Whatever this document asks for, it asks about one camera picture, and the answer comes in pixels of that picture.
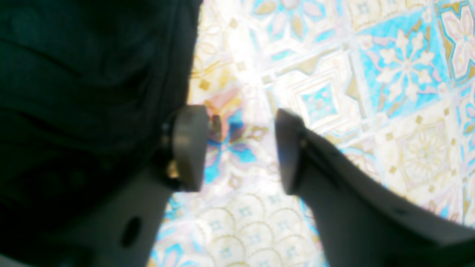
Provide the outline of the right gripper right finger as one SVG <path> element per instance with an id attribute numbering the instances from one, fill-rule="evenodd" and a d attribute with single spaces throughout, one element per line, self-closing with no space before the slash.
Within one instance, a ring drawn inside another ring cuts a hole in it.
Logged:
<path id="1" fill-rule="evenodd" d="M 331 267 L 473 267 L 474 229 L 384 188 L 333 144 L 280 108 L 281 183 L 311 209 Z"/>

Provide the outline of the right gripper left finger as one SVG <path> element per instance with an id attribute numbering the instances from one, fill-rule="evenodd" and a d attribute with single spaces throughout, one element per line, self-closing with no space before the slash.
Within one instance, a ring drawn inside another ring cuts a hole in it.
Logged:
<path id="1" fill-rule="evenodd" d="M 144 267 L 168 200 L 203 183 L 209 117 L 184 105 L 115 167 L 70 152 L 1 186 L 2 267 Z"/>

